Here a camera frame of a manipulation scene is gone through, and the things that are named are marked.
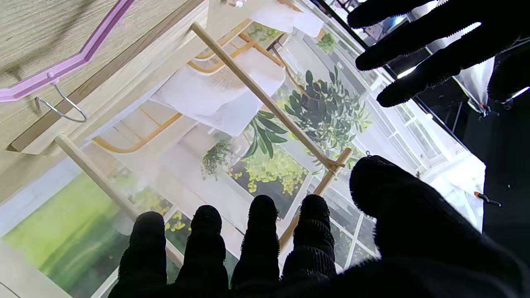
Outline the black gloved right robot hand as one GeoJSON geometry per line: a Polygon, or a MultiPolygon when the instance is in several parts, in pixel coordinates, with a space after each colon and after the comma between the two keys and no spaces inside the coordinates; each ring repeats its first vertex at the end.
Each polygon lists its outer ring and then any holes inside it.
{"type": "Polygon", "coordinates": [[[437,190],[378,155],[354,166],[350,192],[356,207],[376,218],[379,259],[343,273],[335,267],[330,211],[306,196],[294,247],[279,269],[277,209],[252,201],[240,260],[231,279],[217,209],[200,206],[178,277],[167,283],[164,219],[142,213],[119,266],[110,298],[528,298],[529,267],[488,239],[437,190]]]}

